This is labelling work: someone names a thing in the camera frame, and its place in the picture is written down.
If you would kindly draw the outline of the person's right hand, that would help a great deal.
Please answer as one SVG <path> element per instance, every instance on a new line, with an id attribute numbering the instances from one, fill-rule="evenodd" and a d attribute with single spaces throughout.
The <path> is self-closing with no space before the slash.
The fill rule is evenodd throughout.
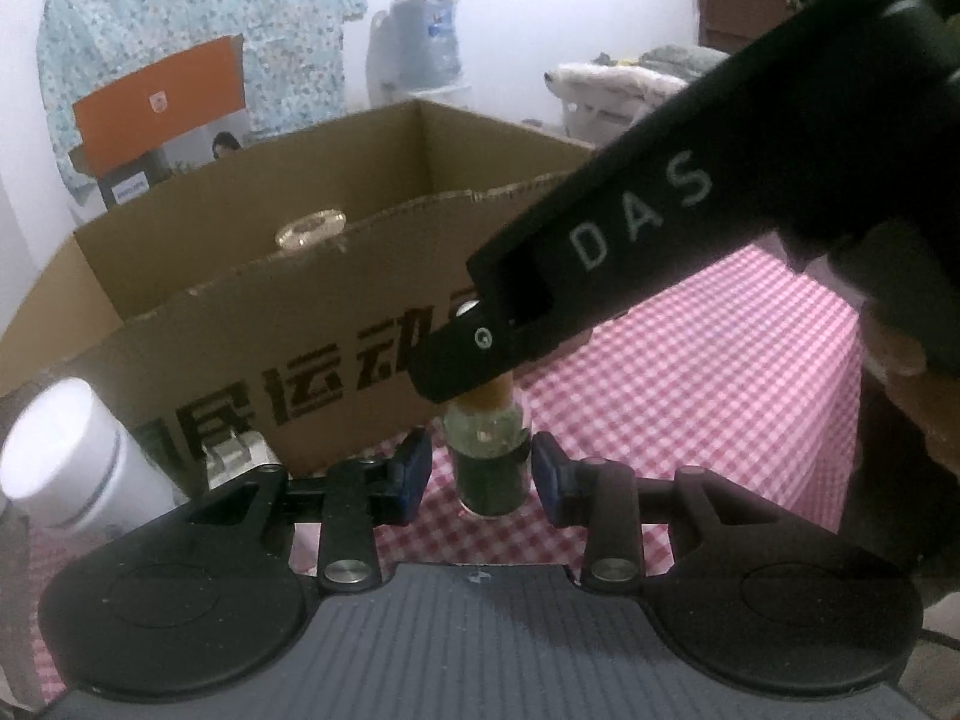
<path id="1" fill-rule="evenodd" d="M 861 310 L 867 358 L 882 371 L 887 397 L 921 429 L 935 463 L 958 475 L 958 380 L 933 371 L 916 338 L 884 322 L 875 302 Z"/>

